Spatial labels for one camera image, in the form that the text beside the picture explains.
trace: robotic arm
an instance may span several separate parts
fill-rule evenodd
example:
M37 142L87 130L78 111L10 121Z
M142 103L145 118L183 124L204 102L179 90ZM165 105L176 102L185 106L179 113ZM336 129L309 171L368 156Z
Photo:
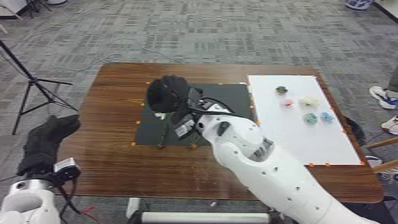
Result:
M58 224L51 189L80 175L73 159L57 162L62 139L80 127L78 116L49 117L46 123L28 132L25 155L17 167L17 181L9 189L0 210L0 224Z
M200 133L215 159L259 201L300 224L376 223L344 208L289 152L264 138L256 123L202 97L202 91L188 87L183 78L165 76L154 80L147 101L156 112L174 112L177 136Z

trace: blue object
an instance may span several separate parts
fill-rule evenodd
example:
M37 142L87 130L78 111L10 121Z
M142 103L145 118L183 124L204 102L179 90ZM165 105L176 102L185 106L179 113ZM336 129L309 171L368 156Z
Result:
M318 122L318 117L312 113L304 115L304 121L307 122L307 124L316 124Z
M332 117L332 115L330 115L327 112L323 112L323 113L320 114L320 119L321 119L327 123L332 123L334 117Z
M375 0L346 0L344 6L353 10L364 10L369 8Z

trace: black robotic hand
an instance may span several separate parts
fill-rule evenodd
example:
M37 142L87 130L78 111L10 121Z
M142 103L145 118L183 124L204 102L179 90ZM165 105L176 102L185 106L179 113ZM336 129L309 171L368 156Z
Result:
M185 78L163 76L154 79L147 88L147 103L154 112L170 113L181 107L188 99L190 86Z
M57 162L58 145L62 139L80 128L78 115L57 118L53 115L46 123L28 132L28 140L23 146L25 156L17 167L17 175L26 173L44 174L53 171Z
M154 112L170 113L170 123L179 139L193 132L192 107L199 103L202 90L192 88L185 78L163 76L147 88L147 104Z

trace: pink object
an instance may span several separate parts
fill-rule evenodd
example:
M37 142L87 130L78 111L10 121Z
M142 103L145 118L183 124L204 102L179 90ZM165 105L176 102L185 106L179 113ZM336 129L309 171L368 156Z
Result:
M289 106L293 105L293 103L295 103L295 101L293 101L291 99L286 99L286 100L282 101L282 105L284 105L286 107L289 107Z

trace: wooden table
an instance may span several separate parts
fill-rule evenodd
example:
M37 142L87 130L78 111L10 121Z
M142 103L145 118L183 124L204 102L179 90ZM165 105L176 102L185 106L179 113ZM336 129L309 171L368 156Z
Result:
M314 75L336 109L352 144L353 135L316 70L309 66L108 64L80 109L81 128L62 144L83 173L78 195L254 200L231 171L216 164L211 148L133 146L147 84L165 74L190 83L247 82L247 74ZM309 171L341 202L378 202L382 189L368 164L314 166Z

